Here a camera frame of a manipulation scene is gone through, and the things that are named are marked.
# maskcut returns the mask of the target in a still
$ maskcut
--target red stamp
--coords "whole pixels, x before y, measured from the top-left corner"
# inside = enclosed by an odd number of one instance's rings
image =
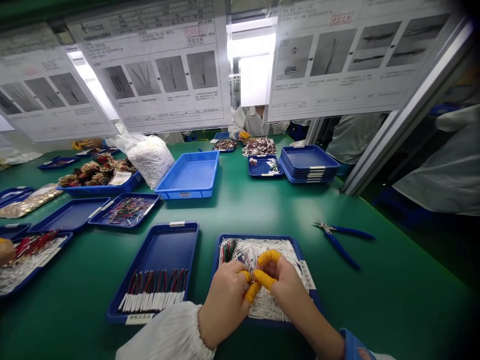
[[[348,14],[333,15],[331,17],[330,26],[349,24],[352,22],[353,17],[353,12],[349,12]]]

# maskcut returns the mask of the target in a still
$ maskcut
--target photo of wires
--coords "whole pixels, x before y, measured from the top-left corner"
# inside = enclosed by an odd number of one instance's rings
[[[50,76],[50,80],[62,94],[68,105],[75,106],[90,103],[89,99],[82,91],[82,88],[70,72],[60,75],[52,75]]]
[[[186,56],[193,89],[206,89],[218,86],[215,51],[205,51]]]
[[[314,36],[285,39],[280,42],[276,79],[298,79],[305,76]]]
[[[25,84],[47,109],[64,108],[65,104],[44,77],[25,80]]]
[[[189,89],[181,56],[164,57],[156,59],[155,62],[165,92],[174,93]]]
[[[120,65],[104,67],[100,71],[102,74],[100,83],[110,90],[114,99],[119,100],[135,97],[134,91],[130,87],[129,81]]]
[[[134,62],[125,65],[138,96],[161,94],[159,81],[150,61]]]
[[[364,28],[348,71],[379,68],[401,23],[398,21]]]
[[[43,110],[37,100],[28,91],[22,82],[13,82],[2,85],[1,88],[10,96],[24,112]]]
[[[22,111],[0,91],[0,110],[6,115],[21,114]]]
[[[421,62],[433,44],[450,14],[422,17],[411,20],[405,28],[387,67]]]
[[[320,34],[310,76],[341,73],[357,29]]]

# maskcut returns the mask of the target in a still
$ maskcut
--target metal frame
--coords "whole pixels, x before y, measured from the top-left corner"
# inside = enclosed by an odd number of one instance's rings
[[[390,113],[340,191],[359,195],[445,91],[466,71],[473,47],[473,25],[463,21],[425,81],[403,110]]]

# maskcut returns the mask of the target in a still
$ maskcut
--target brown wire bundle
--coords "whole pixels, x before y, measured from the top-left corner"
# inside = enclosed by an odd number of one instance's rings
[[[244,148],[241,153],[244,157],[252,155],[274,155],[277,153],[275,141],[270,137],[249,137],[242,140]]]
[[[218,151],[227,151],[227,150],[233,150],[237,146],[237,142],[233,141],[231,139],[223,139],[223,140],[218,140],[215,145],[213,146],[213,150],[218,150]]]

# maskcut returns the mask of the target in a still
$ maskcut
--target hand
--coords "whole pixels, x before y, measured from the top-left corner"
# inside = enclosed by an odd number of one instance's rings
[[[240,131],[240,133],[238,134],[238,138],[240,140],[245,140],[245,139],[248,139],[250,137],[250,134],[246,131]]]
[[[0,267],[15,259],[15,248],[13,243],[4,238],[0,238]]]
[[[86,140],[83,145],[89,149],[101,148],[104,141],[100,137]]]
[[[258,257],[257,264],[255,279],[270,291],[293,323],[299,309],[315,308],[294,266],[282,254],[276,250],[266,251]]]
[[[239,261],[223,263],[216,271],[205,305],[198,312],[198,330],[207,348],[215,349],[248,315],[262,288],[255,282],[245,291],[250,281],[252,276]]]

